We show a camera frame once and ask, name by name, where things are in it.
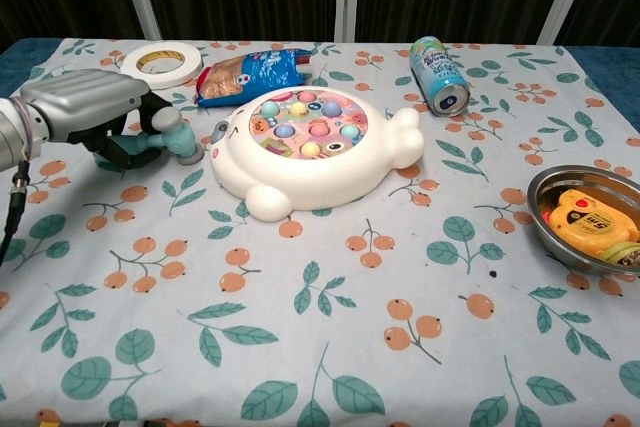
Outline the light blue drink can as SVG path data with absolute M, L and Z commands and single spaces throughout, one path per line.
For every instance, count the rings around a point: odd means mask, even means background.
M 469 86 L 439 39 L 425 36 L 416 40 L 409 50 L 409 59 L 416 81 L 435 115 L 453 117 L 467 108 Z

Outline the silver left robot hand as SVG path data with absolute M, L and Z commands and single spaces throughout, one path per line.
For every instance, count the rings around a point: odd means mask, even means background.
M 44 117 L 51 142 L 81 144 L 124 170 L 142 168 L 161 155 L 158 147 L 125 148 L 116 142 L 136 110 L 142 132 L 155 135 L 152 117 L 170 102 L 140 79 L 114 71 L 81 69 L 25 84 L 20 99 Z

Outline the white tape roll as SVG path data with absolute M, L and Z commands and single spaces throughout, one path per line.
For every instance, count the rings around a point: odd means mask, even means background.
M 151 71 L 148 64 L 171 60 L 177 64 L 164 72 Z M 152 90 L 177 87 L 195 78 L 202 69 L 200 51 L 187 43 L 161 41 L 139 47 L 128 53 L 121 64 L 120 72 L 145 81 Z

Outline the white fish toy board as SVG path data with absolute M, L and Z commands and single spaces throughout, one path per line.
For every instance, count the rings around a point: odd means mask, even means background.
M 386 117 L 370 103 L 328 87 L 269 92 L 236 108 L 211 134 L 218 184 L 251 216 L 275 222 L 296 210 L 347 204 L 424 152 L 419 113 Z

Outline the yellow tape measure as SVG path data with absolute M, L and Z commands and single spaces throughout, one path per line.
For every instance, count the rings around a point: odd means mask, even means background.
M 630 216 L 576 189 L 562 192 L 542 219 L 566 244 L 602 261 L 640 247 L 640 230 Z

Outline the stainless steel bowl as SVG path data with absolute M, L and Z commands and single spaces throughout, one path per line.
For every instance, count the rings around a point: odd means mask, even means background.
M 568 267 L 640 275 L 640 185 L 613 172 L 561 165 L 537 174 L 527 202 L 544 247 Z

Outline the blue snack bag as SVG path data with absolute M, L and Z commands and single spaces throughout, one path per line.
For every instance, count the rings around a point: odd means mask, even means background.
M 298 67 L 308 66 L 311 56 L 305 49 L 268 50 L 216 62 L 198 77 L 197 104 L 240 106 L 268 92 L 303 85 Z

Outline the floral tablecloth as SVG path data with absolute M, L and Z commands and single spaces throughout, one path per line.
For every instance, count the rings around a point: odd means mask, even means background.
M 540 245 L 530 180 L 640 183 L 640 133 L 565 47 L 453 43 L 433 116 L 404 44 L 315 42 L 310 81 L 420 114 L 370 195 L 262 223 L 207 161 L 49 144 L 0 268 L 0 425 L 640 427 L 640 277 Z

